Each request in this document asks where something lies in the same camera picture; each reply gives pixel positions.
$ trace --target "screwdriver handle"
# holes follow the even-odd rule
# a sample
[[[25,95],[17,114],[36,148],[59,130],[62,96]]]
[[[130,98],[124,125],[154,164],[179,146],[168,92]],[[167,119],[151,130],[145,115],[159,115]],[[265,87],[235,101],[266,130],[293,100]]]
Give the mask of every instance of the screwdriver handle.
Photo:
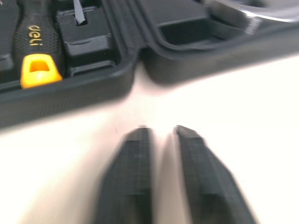
[[[60,74],[64,72],[63,50],[60,36],[51,17],[51,5],[51,0],[22,1],[23,17],[14,35],[14,55],[17,69],[21,72],[23,88],[49,83],[47,76],[52,76],[53,74],[49,74],[52,72],[58,71],[59,73],[57,75],[58,80],[54,79],[53,82],[62,79]],[[32,54],[51,56],[52,62],[48,57],[46,57],[46,61],[43,57],[40,59],[38,59],[39,57],[30,57],[31,60],[35,58],[35,61],[25,60],[27,56]],[[50,67],[56,67],[56,71],[50,70]],[[33,76],[38,77],[39,80],[36,80],[36,83],[27,84],[28,78],[26,77],[34,80],[32,79]]]

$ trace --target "screwdriver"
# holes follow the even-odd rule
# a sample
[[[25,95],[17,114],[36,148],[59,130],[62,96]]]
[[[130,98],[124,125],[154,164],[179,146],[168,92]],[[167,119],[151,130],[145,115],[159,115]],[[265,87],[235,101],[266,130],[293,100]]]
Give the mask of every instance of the screwdriver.
[[[23,17],[14,35],[14,56],[23,89],[62,80],[64,58],[51,17],[52,0],[20,0]]]

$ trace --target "textured grip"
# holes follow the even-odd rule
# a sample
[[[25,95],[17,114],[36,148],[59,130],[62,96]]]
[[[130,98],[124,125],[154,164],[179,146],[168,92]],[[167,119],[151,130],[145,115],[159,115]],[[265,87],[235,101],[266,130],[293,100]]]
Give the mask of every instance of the textured grip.
[[[51,55],[63,74],[63,52],[60,37],[48,15],[25,15],[14,36],[14,52],[18,70],[25,56]]]

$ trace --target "white table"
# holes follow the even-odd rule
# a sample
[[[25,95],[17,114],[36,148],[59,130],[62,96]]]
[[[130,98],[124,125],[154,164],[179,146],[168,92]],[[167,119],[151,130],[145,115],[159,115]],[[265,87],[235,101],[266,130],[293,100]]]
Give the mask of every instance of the white table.
[[[0,223],[87,223],[100,178],[139,125],[155,133],[156,223],[190,223],[167,140],[184,125],[231,170],[260,223],[298,224],[298,67],[290,56],[163,87],[140,64],[121,100],[1,130]],[[162,166],[166,150],[173,160]]]

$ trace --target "black plastic tool case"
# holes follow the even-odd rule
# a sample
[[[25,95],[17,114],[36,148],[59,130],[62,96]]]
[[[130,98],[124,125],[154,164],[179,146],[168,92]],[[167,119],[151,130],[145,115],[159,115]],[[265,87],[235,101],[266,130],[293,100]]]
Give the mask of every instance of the black plastic tool case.
[[[81,0],[87,20],[81,26],[72,0],[53,0],[64,79],[23,90],[14,64],[14,29],[22,12],[16,1],[0,7],[1,127],[124,96],[140,60],[153,80],[171,84],[299,50],[296,0],[283,7],[277,0],[217,0],[267,13],[244,20],[236,13],[242,10],[229,14],[211,7],[213,0]]]

